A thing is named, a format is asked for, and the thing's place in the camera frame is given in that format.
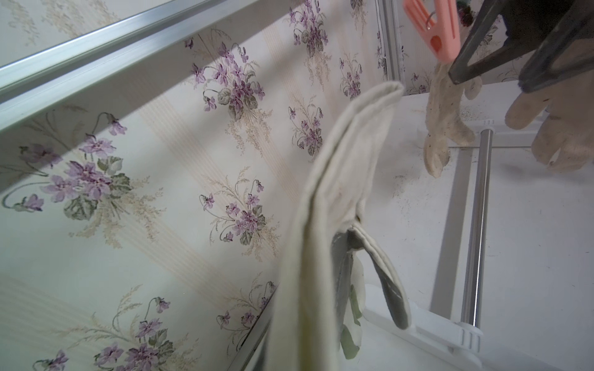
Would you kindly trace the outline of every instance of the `white surface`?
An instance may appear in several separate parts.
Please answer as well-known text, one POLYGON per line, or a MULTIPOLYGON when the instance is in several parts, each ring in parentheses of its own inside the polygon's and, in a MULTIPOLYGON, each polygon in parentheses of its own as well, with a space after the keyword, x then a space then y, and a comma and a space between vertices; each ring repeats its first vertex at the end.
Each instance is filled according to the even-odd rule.
POLYGON ((352 360, 346 360, 343 355, 339 356, 341 371, 459 371, 411 343, 369 323, 365 318, 359 321, 363 329, 361 349, 352 360))
POLYGON ((401 330, 392 321, 382 289, 365 285, 363 317, 371 324, 402 338, 464 371, 560 371, 558 368, 494 341, 480 329, 454 323, 410 303, 412 325, 401 330))
MULTIPOLYGON (((493 106, 501 104, 499 111, 484 113, 491 107, 488 100, 464 110, 472 119, 501 117, 507 110, 504 104, 509 106, 514 99, 508 96, 494 102, 493 106)), ((407 100, 401 105, 406 107, 407 100)), ((401 115, 388 133, 364 223, 392 260, 408 297, 429 309, 432 296, 440 294, 433 289, 454 170, 459 158, 467 159, 464 154, 469 150, 452 149, 450 164, 441 178, 434 179, 425 171, 422 150, 415 145, 413 122, 401 115)), ((474 150, 470 172, 460 172, 468 178, 467 194, 456 189, 464 197, 454 206, 465 210, 460 253, 443 257, 456 269, 450 298, 453 321, 460 319, 477 155, 474 150)), ((493 149, 481 329, 511 348, 567 371, 592 370, 594 365, 592 185, 591 164, 574 173, 553 175, 528 148, 493 149)), ((366 283, 378 285, 371 261, 360 256, 366 283)))

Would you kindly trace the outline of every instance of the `glove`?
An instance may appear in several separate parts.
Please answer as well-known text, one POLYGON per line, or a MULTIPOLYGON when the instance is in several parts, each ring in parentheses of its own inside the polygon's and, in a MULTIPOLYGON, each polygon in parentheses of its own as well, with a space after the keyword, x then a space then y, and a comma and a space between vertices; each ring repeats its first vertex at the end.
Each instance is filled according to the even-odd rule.
MULTIPOLYGON (((594 39, 572 43, 555 64, 578 59, 594 49, 594 39)), ((532 154, 552 172, 577 170, 594 158, 594 71, 561 81, 534 93, 522 93, 505 115, 505 124, 523 129, 548 106, 532 154), (551 161, 555 153, 559 156, 551 161)))
POLYGON ((433 177, 440 177, 444 166, 450 161, 447 139, 458 145, 470 145, 475 134, 460 119, 462 92, 472 100, 481 91, 482 80, 475 77, 463 84, 454 85, 448 71, 451 64, 437 64, 430 84, 425 125, 429 134, 425 138, 423 157, 425 168, 433 177))

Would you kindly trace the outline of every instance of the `metal rod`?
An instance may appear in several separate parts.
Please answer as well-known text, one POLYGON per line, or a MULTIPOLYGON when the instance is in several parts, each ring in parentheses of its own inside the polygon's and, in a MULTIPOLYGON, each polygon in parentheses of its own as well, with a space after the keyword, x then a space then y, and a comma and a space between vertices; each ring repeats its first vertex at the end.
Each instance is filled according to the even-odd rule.
POLYGON ((486 212, 489 203, 489 176, 491 174, 491 147, 493 131, 481 132, 479 161, 476 169, 475 202, 472 207, 470 242, 466 261, 466 281, 462 301, 462 322, 475 327, 481 321, 482 276, 485 265, 486 212))

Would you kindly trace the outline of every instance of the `clothespin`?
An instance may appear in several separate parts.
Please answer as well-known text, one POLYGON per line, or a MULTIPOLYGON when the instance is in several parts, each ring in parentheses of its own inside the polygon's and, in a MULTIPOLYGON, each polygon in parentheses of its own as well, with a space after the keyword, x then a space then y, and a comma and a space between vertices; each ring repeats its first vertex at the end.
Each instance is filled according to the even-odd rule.
POLYGON ((405 0, 406 15, 435 57, 446 64, 460 52, 460 30, 455 0, 434 0, 435 11, 429 13, 421 0, 405 0))

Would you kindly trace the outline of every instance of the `floral wallpaper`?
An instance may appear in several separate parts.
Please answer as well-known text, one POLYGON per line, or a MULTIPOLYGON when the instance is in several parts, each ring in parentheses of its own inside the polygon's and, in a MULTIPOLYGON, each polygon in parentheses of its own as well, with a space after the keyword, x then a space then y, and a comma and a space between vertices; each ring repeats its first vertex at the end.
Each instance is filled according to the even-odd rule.
MULTIPOLYGON (((87 6, 125 16, 35 1, 47 24, 0 0, 22 45, 87 32, 87 6)), ((0 133, 3 366, 226 370, 278 284, 326 135, 386 79, 370 14, 261 0, 0 133)))
MULTIPOLYGON (((401 66, 400 70, 402 83, 405 84, 406 94, 428 93, 437 60, 425 46, 421 37, 417 34, 412 23, 407 18, 402 3, 402 0, 397 2, 397 11, 399 15, 398 30, 402 43, 400 46, 400 58, 403 61, 403 66, 401 66)), ((462 35, 470 32, 471 23, 469 23, 469 14, 472 14, 473 16, 476 15, 481 6, 482 0, 471 0, 470 9, 463 9, 463 11, 459 12, 461 22, 463 23, 460 26, 462 35)), ((499 16, 491 26, 489 32, 487 32, 485 39, 481 42, 470 62, 477 61, 499 49, 506 38, 505 25, 503 19, 499 16)), ((529 54, 516 58, 513 61, 484 73, 481 76, 483 83, 492 84, 500 83, 502 81, 516 80, 528 57, 529 54)))

